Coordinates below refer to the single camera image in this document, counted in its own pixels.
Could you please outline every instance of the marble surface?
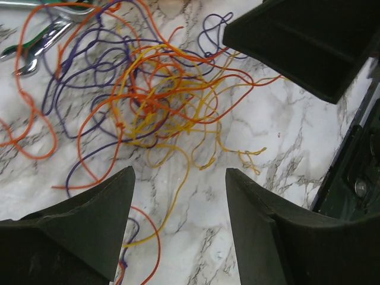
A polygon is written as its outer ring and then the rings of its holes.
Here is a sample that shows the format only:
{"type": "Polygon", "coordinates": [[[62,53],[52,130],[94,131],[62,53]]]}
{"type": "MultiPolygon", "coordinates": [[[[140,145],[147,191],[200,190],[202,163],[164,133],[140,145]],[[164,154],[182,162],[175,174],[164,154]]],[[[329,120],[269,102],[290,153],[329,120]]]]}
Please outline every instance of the marble surface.
{"type": "MultiPolygon", "coordinates": [[[[164,36],[168,37],[179,25],[185,26],[174,39],[175,44],[197,50],[195,39],[201,31],[203,19],[210,13],[234,18],[259,5],[261,1],[227,0],[146,0],[164,36]]],[[[124,4],[119,15],[133,23],[142,34],[148,31],[130,4],[124,4]]],[[[18,42],[21,25],[27,16],[25,11],[0,10],[0,49],[18,42]]],[[[38,14],[31,22],[29,35],[38,33],[46,25],[46,16],[38,14]]],[[[106,25],[115,27],[108,18],[106,25]]],[[[47,58],[55,64],[56,49],[47,58]]],[[[254,78],[276,75],[274,71],[253,59],[234,62],[254,78]]],[[[11,76],[14,61],[0,63],[0,117],[16,134],[23,132],[30,112],[20,99],[11,76]]],[[[252,169],[243,167],[237,155],[218,151],[217,161],[203,171],[192,167],[189,179],[181,190],[178,203],[161,233],[162,259],[159,269],[149,284],[175,285],[237,285],[240,284],[238,266],[229,214],[227,208],[224,173],[227,167],[240,168],[262,186],[276,194],[309,207],[323,177],[331,164],[347,129],[369,86],[367,68],[360,73],[354,84],[337,105],[317,99],[290,81],[278,80],[268,87],[255,88],[231,114],[223,118],[222,140],[235,150],[267,150],[255,157],[261,171],[256,175],[252,169]]],[[[23,79],[23,86],[40,106],[49,77],[44,68],[37,75],[23,79]]],[[[83,109],[93,94],[64,94],[70,98],[65,106],[69,111],[69,124],[78,130],[84,120],[83,109]]],[[[240,90],[226,94],[222,104],[228,106],[241,95],[240,90]]],[[[76,141],[63,135],[57,118],[49,120],[56,125],[59,147],[49,159],[33,161],[11,147],[0,148],[0,220],[19,219],[22,216],[54,205],[66,199],[64,191],[51,189],[63,185],[65,178],[78,160],[76,141]]],[[[0,130],[0,140],[7,140],[0,130]]],[[[89,148],[102,143],[101,136],[91,139],[89,148]]],[[[51,146],[47,128],[37,121],[30,135],[23,142],[33,153],[44,153],[51,146]]],[[[190,150],[197,144],[192,137],[183,136],[178,146],[190,150]]],[[[90,163],[98,174],[107,169],[113,150],[96,155],[90,163]]],[[[197,155],[199,163],[207,162],[213,149],[204,147],[197,155]]],[[[156,157],[162,151],[153,151],[156,157]]],[[[157,225],[166,215],[176,188],[184,177],[186,161],[181,153],[175,153],[158,169],[147,164],[146,150],[123,146],[112,173],[127,165],[135,169],[137,181],[132,204],[145,210],[157,225]]],[[[72,184],[90,181],[79,170],[72,184]]],[[[152,228],[142,216],[131,210],[131,217],[141,223],[138,239],[152,233],[152,228]]],[[[129,236],[132,225],[127,227],[129,236]]],[[[128,250],[128,268],[123,284],[140,284],[151,272],[156,262],[156,240],[128,250]]]]}

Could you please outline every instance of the metal wrench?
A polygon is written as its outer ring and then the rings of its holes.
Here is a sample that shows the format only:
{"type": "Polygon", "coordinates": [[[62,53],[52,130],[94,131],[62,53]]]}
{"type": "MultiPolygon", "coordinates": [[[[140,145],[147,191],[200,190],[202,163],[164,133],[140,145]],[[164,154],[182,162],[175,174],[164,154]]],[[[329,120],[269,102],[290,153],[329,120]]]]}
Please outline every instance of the metal wrench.
{"type": "MultiPolygon", "coordinates": [[[[0,0],[0,7],[7,7],[12,9],[35,9],[38,6],[41,6],[42,3],[46,4],[55,4],[55,3],[64,3],[68,1],[61,0],[0,0]]],[[[94,0],[80,0],[77,2],[92,4],[94,0]]],[[[74,22],[82,22],[89,13],[91,13],[94,9],[88,7],[80,7],[80,6],[59,6],[50,8],[50,12],[57,16],[60,16],[67,20],[72,20],[74,22]]]]}
{"type": "MultiPolygon", "coordinates": [[[[92,4],[93,0],[84,0],[83,2],[92,4]]],[[[45,0],[44,3],[60,3],[61,0],[45,0]]],[[[41,0],[0,0],[0,7],[8,8],[31,8],[34,9],[41,5],[41,0]]],[[[24,59],[25,65],[14,72],[21,76],[33,75],[39,67],[39,58],[43,52],[46,52],[54,43],[56,43],[71,27],[73,22],[83,21],[93,8],[87,7],[53,7],[51,12],[58,14],[59,17],[33,40],[22,45],[21,57],[24,59]]],[[[0,60],[6,60],[17,53],[18,45],[6,48],[0,54],[0,60]]]]}
{"type": "MultiPolygon", "coordinates": [[[[56,43],[66,32],[74,25],[72,21],[67,21],[61,17],[57,18],[52,24],[47,26],[33,40],[21,46],[21,57],[24,59],[25,65],[13,74],[17,75],[33,75],[39,67],[39,58],[43,52],[46,52],[56,43]]],[[[12,58],[17,54],[18,45],[6,48],[0,54],[0,60],[12,58]]]]}

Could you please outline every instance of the purple wire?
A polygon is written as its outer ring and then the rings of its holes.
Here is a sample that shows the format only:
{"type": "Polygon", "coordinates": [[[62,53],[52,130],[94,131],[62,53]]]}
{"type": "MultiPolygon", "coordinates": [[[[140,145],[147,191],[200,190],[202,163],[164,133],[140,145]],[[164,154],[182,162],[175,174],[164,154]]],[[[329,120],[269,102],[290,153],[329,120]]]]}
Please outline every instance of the purple wire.
{"type": "MultiPolygon", "coordinates": [[[[139,224],[134,218],[129,218],[129,217],[128,217],[128,220],[133,221],[133,222],[135,223],[135,225],[137,226],[136,231],[134,232],[134,234],[129,238],[129,240],[128,240],[127,243],[126,243],[127,245],[130,245],[130,244],[133,242],[133,240],[137,237],[137,234],[138,234],[138,232],[140,231],[140,224],[139,224]]],[[[123,264],[123,266],[124,266],[125,268],[128,267],[128,264],[127,264],[126,261],[125,261],[125,254],[126,254],[127,249],[128,249],[128,248],[124,248],[123,252],[121,253],[121,258],[120,258],[121,263],[123,264]]]]}
{"type": "MultiPolygon", "coordinates": [[[[148,132],[148,133],[146,133],[146,134],[144,134],[144,135],[140,135],[140,136],[136,137],[136,140],[141,140],[141,139],[143,139],[143,138],[147,138],[147,137],[149,137],[150,135],[152,135],[152,134],[154,134],[155,132],[157,132],[157,131],[158,131],[158,130],[164,125],[164,123],[166,122],[166,120],[168,119],[168,117],[169,117],[169,113],[167,112],[165,118],[164,118],[164,119],[163,119],[163,120],[162,120],[162,121],[161,121],[161,122],[160,122],[160,123],[159,123],[159,124],[153,129],[153,130],[152,130],[152,131],[150,131],[150,132],[148,132]]],[[[122,140],[122,143],[130,143],[132,140],[133,140],[132,138],[129,138],[129,139],[127,139],[127,140],[122,140]]],[[[157,144],[157,141],[158,141],[158,139],[156,139],[155,143],[154,143],[153,145],[151,145],[149,148],[153,148],[153,147],[157,144]]],[[[104,150],[105,148],[111,147],[111,146],[113,146],[113,145],[117,145],[118,143],[119,143],[119,141],[117,140],[117,141],[114,141],[114,142],[111,142],[111,143],[109,143],[109,144],[106,144],[106,145],[101,146],[100,148],[94,150],[94,151],[91,152],[90,154],[88,154],[88,155],[86,155],[85,157],[83,157],[83,161],[85,161],[85,160],[87,160],[89,157],[91,157],[91,156],[97,154],[99,151],[102,151],[102,150],[104,150]]],[[[70,182],[70,178],[71,178],[72,174],[75,172],[76,168],[77,168],[80,164],[81,164],[81,162],[78,161],[78,162],[73,166],[73,168],[70,170],[70,172],[69,172],[69,174],[68,174],[68,176],[67,176],[67,178],[66,178],[66,184],[65,184],[65,187],[66,187],[66,193],[67,193],[68,198],[71,198],[71,194],[70,194],[70,191],[69,191],[69,182],[70,182]]]]}
{"type": "MultiPolygon", "coordinates": [[[[49,7],[46,7],[47,9],[47,12],[50,16],[50,20],[52,21],[53,18],[52,18],[52,14],[49,12],[49,7]]],[[[203,22],[203,31],[201,32],[201,34],[198,36],[198,45],[200,47],[200,49],[202,50],[202,52],[204,53],[204,56],[205,57],[208,57],[208,56],[211,56],[212,53],[210,52],[206,52],[202,46],[200,45],[200,37],[205,34],[207,39],[217,48],[217,52],[221,50],[221,47],[220,47],[220,30],[221,30],[221,25],[222,24],[227,24],[227,22],[229,20],[231,20],[233,14],[232,13],[228,13],[226,16],[222,17],[220,15],[217,15],[217,14],[211,14],[209,16],[207,16],[203,22]],[[205,21],[208,20],[210,17],[218,17],[220,19],[220,22],[213,26],[212,28],[205,28],[205,21]],[[215,42],[209,35],[208,35],[208,32],[210,31],[213,31],[217,29],[217,41],[215,42]]],[[[155,43],[155,44],[161,44],[163,43],[162,41],[160,41],[157,37],[157,35],[155,34],[154,30],[151,28],[150,26],[150,23],[149,21],[147,21],[147,19],[145,18],[144,16],[144,13],[141,9],[141,7],[136,4],[133,0],[115,0],[113,1],[112,3],[109,3],[107,4],[106,6],[104,6],[102,8],[101,11],[99,11],[97,14],[96,14],[96,20],[97,20],[97,23],[98,23],[98,27],[95,27],[95,28],[90,28],[88,30],[86,30],[85,32],[83,32],[81,34],[81,36],[75,41],[75,44],[74,44],[74,47],[71,49],[69,55],[68,55],[68,58],[63,61],[63,63],[61,63],[61,74],[60,74],[60,77],[59,78],[56,78],[55,74],[53,74],[48,66],[47,66],[47,62],[46,62],[46,58],[45,58],[45,54],[43,55],[44,57],[44,63],[46,65],[46,68],[47,70],[52,74],[52,77],[49,81],[49,84],[47,86],[47,89],[46,89],[46,92],[45,92],[45,96],[44,96],[44,99],[43,99],[43,102],[42,102],[42,112],[44,115],[49,115],[53,110],[55,111],[55,113],[57,114],[58,118],[59,118],[59,123],[61,124],[63,130],[64,130],[64,133],[65,135],[70,138],[70,139],[75,139],[77,138],[78,136],[77,135],[71,135],[69,133],[69,131],[67,130],[66,128],[66,123],[65,123],[65,118],[61,115],[61,112],[59,111],[59,99],[61,97],[61,94],[63,92],[63,90],[65,88],[77,88],[77,89],[87,89],[87,88],[104,88],[104,87],[109,87],[109,86],[114,86],[113,84],[113,81],[115,80],[116,78],[116,70],[117,68],[121,67],[122,64],[130,64],[134,58],[131,58],[131,55],[130,55],[130,49],[129,49],[129,45],[132,45],[134,46],[137,41],[140,41],[140,42],[147,42],[147,43],[155,43]],[[119,34],[115,33],[114,31],[111,31],[111,30],[108,30],[108,29],[105,29],[104,26],[103,26],[103,23],[102,23],[102,19],[101,19],[101,15],[104,11],[106,11],[109,7],[117,4],[117,3],[120,3],[120,2],[129,2],[129,3],[132,3],[134,4],[138,10],[140,11],[140,14],[144,17],[147,25],[148,25],[148,29],[151,31],[152,35],[155,37],[155,39],[132,39],[130,38],[129,36],[126,36],[126,37],[122,37],[120,36],[119,34]],[[86,35],[90,34],[90,33],[96,33],[96,39],[95,40],[92,40],[85,48],[81,49],[81,50],[78,50],[79,49],[79,45],[81,43],[81,41],[83,40],[83,38],[86,37],[86,35]],[[100,33],[101,32],[106,32],[106,33],[109,33],[109,34],[112,34],[114,36],[116,36],[119,40],[118,41],[111,41],[111,40],[101,40],[99,39],[99,36],[100,36],[100,33]],[[113,44],[113,45],[116,45],[116,44],[121,44],[123,45],[123,48],[121,47],[112,47],[108,50],[106,50],[105,52],[103,52],[95,61],[95,63],[91,63],[91,60],[89,59],[89,50],[94,47],[97,43],[108,43],[108,44],[113,44]],[[113,51],[116,51],[116,50],[119,50],[122,52],[123,54],[123,57],[120,61],[118,61],[117,63],[115,62],[109,62],[109,61],[104,61],[102,62],[102,60],[105,58],[105,56],[107,56],[109,53],[113,52],[113,51]],[[74,62],[74,59],[76,57],[78,57],[79,55],[82,55],[84,54],[84,58],[85,58],[85,61],[87,63],[87,67],[83,68],[82,70],[79,70],[77,72],[75,72],[74,74],[68,76],[66,78],[66,75],[68,74],[68,71],[70,70],[70,68],[72,67],[73,65],[73,62],[74,62]],[[89,71],[93,71],[93,76],[94,76],[94,84],[92,85],[83,85],[83,86],[77,86],[75,84],[71,84],[71,81],[74,80],[75,78],[77,78],[78,76],[84,74],[85,72],[89,72],[89,71]],[[97,74],[98,73],[105,73],[105,72],[112,72],[112,76],[109,80],[107,80],[106,82],[104,83],[98,83],[98,80],[97,80],[97,74]],[[52,84],[53,83],[56,83],[55,85],[55,88],[52,89],[52,84]]],[[[190,50],[184,50],[185,52],[187,53],[190,53],[190,54],[193,54],[193,55],[196,55],[196,56],[199,56],[199,54],[197,54],[196,52],[193,52],[193,51],[190,51],[190,50]]],[[[169,51],[169,50],[164,50],[164,53],[167,52],[168,53],[168,56],[172,57],[174,60],[178,61],[180,64],[182,64],[183,66],[185,67],[194,67],[195,65],[194,64],[187,64],[186,62],[182,62],[180,59],[178,59],[178,57],[176,56],[176,54],[172,51],[169,51]]],[[[212,72],[212,70],[214,69],[214,67],[210,68],[209,70],[207,70],[205,73],[203,73],[203,76],[209,74],[210,72],[212,72]]],[[[143,72],[145,74],[151,74],[150,72],[147,72],[145,71],[144,69],[142,68],[136,68],[135,71],[134,71],[134,76],[137,77],[138,73],[139,72],[143,72]]],[[[157,77],[167,77],[168,75],[160,75],[160,74],[155,74],[155,76],[157,77]]],[[[95,105],[97,104],[97,102],[99,100],[101,100],[102,98],[107,98],[109,97],[110,95],[109,94],[103,94],[103,95],[100,95],[100,96],[97,96],[95,97],[92,102],[91,102],[91,111],[94,110],[95,108],[95,105]]],[[[92,117],[92,120],[94,121],[94,125],[89,128],[88,130],[86,130],[86,132],[83,132],[81,134],[81,136],[84,136],[84,135],[87,135],[89,134],[90,132],[92,131],[95,131],[96,129],[99,129],[101,130],[103,133],[113,137],[113,138],[116,138],[118,139],[118,137],[107,131],[106,129],[102,128],[102,123],[105,121],[106,119],[106,116],[107,116],[107,112],[104,112],[102,113],[102,117],[100,119],[97,119],[95,118],[95,116],[92,117]]],[[[165,123],[165,121],[167,120],[169,116],[169,113],[166,114],[166,117],[155,127],[154,130],[152,130],[151,132],[147,133],[147,134],[144,134],[144,135],[140,135],[139,137],[136,137],[137,140],[140,140],[140,139],[143,139],[143,138],[146,138],[152,134],[154,134],[155,132],[157,132],[161,127],[162,125],[165,123]]],[[[123,143],[129,143],[131,142],[132,139],[127,139],[127,140],[122,140],[123,143]]],[[[158,142],[158,139],[156,138],[155,142],[153,145],[151,145],[149,148],[151,147],[154,147],[158,142]]],[[[86,155],[83,160],[87,160],[88,158],[92,157],[93,155],[97,154],[98,152],[104,150],[105,148],[108,148],[108,147],[111,147],[113,145],[116,145],[117,143],[119,143],[119,141],[114,141],[114,142],[111,142],[111,143],[108,143],[106,145],[103,145],[101,146],[100,148],[96,149],[95,151],[91,152],[90,154],[86,155]]],[[[67,192],[67,195],[68,197],[70,198],[71,197],[71,194],[70,194],[70,191],[69,191],[69,181],[70,181],[70,178],[72,176],[72,174],[75,172],[76,168],[81,164],[80,161],[78,161],[74,166],[73,168],[70,170],[67,178],[66,178],[66,184],[65,184],[65,187],[66,187],[66,192],[67,192]]]]}
{"type": "MultiPolygon", "coordinates": [[[[197,42],[198,42],[198,46],[199,48],[202,50],[203,54],[204,54],[204,57],[205,58],[208,58],[208,57],[211,57],[215,54],[217,54],[219,51],[222,50],[222,48],[220,47],[220,30],[221,30],[221,25],[222,24],[227,24],[228,21],[230,21],[231,19],[233,18],[233,13],[232,12],[229,12],[227,13],[224,17],[222,17],[221,15],[218,15],[218,14],[215,14],[215,13],[212,13],[210,15],[208,15],[207,17],[204,18],[203,20],[203,23],[202,23],[202,28],[203,28],[203,31],[198,35],[198,38],[197,38],[197,42]],[[211,28],[206,28],[206,21],[210,18],[210,17],[217,17],[220,19],[219,23],[212,26],[211,28]],[[213,31],[217,29],[217,41],[215,42],[209,35],[208,35],[208,32],[210,31],[213,31]],[[202,35],[205,35],[207,37],[207,39],[213,44],[213,46],[216,47],[216,51],[215,53],[211,53],[211,52],[206,52],[202,45],[201,45],[201,41],[200,41],[200,38],[202,35]]],[[[225,51],[226,54],[228,55],[232,55],[228,50],[225,51]]],[[[235,59],[246,59],[248,56],[243,56],[243,57],[235,57],[235,59]]]]}

